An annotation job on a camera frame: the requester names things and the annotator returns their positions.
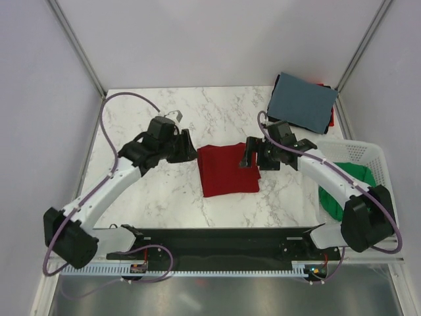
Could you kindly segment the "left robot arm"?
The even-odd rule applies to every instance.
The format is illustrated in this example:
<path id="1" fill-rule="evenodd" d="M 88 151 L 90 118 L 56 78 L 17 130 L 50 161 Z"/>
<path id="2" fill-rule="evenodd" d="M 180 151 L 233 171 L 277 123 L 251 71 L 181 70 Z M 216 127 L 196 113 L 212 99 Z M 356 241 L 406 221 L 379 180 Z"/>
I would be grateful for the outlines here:
<path id="1" fill-rule="evenodd" d="M 144 243 L 128 228 L 95 230 L 94 226 L 127 188 L 160 161 L 183 163 L 197 158 L 189 130 L 179 127 L 181 119 L 180 111 L 153 118 L 147 131 L 118 152 L 104 179 L 61 210 L 48 209 L 43 216 L 48 251 L 75 269 L 85 267 L 97 255 L 123 252 L 130 259 L 142 256 Z"/>

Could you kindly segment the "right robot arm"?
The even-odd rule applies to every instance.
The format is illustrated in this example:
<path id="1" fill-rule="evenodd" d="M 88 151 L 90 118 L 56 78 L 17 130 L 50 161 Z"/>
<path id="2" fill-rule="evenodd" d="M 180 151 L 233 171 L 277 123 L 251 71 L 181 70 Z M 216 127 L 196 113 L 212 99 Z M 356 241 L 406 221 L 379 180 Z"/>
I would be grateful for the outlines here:
<path id="1" fill-rule="evenodd" d="M 383 185 L 371 186 L 331 162 L 319 145 L 298 140 L 287 122 L 259 124 L 263 138 L 249 136 L 239 164 L 256 165 L 264 171 L 278 171 L 287 165 L 314 180 L 339 204 L 339 223 L 322 224 L 301 242 L 301 251 L 316 259 L 326 248 L 349 247 L 361 253 L 372 248 L 382 253 L 401 251 L 403 240 L 395 220 L 393 199 Z"/>

